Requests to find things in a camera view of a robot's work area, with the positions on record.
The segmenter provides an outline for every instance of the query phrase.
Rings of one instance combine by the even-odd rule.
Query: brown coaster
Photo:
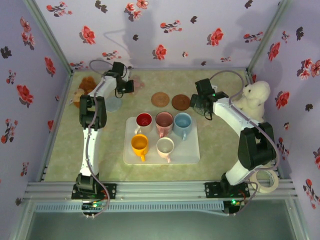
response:
[[[187,110],[190,106],[190,98],[183,94],[175,95],[172,98],[171,104],[175,109],[184,111]]]
[[[170,102],[170,98],[168,94],[164,92],[156,92],[151,97],[151,103],[159,108],[163,108],[167,106],[169,102]]]

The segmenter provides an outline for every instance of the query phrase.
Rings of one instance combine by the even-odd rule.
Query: floral wallpaper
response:
[[[320,6],[316,0],[293,1],[253,68],[255,81],[267,81],[265,103],[281,167],[292,178],[308,223],[310,239],[320,229]]]
[[[280,0],[35,2],[70,67],[85,70],[94,59],[134,68],[245,68]]]
[[[27,183],[36,181],[68,74],[23,1],[1,3],[0,238],[8,239]]]

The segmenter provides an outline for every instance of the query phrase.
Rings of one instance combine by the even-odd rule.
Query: brown teddy bear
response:
[[[79,108],[80,107],[80,97],[81,95],[87,95],[91,93],[97,84],[92,76],[84,77],[73,95],[72,102],[73,104]]]

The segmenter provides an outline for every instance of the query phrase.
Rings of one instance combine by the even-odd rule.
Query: red mug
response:
[[[155,117],[155,124],[159,137],[163,138],[172,132],[174,117],[167,111],[160,112]]]
[[[135,134],[147,134],[152,130],[152,116],[149,113],[143,112],[136,117],[137,128]]]

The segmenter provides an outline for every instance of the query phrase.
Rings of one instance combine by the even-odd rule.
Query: mug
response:
[[[137,128],[134,134],[147,134],[152,130],[152,116],[149,113],[143,112],[136,117]]]
[[[185,112],[180,112],[174,117],[173,132],[180,136],[182,140],[187,139],[187,135],[192,129],[192,118]]]
[[[145,155],[149,150],[148,138],[143,134],[137,134],[131,139],[132,150],[138,157],[141,157],[141,161],[146,160]]]
[[[160,138],[169,135],[172,131],[174,117],[167,111],[158,113],[155,117],[156,131]]]
[[[175,148],[174,141],[168,137],[162,137],[156,143],[156,150],[159,156],[166,159],[168,163],[171,163],[170,154]]]

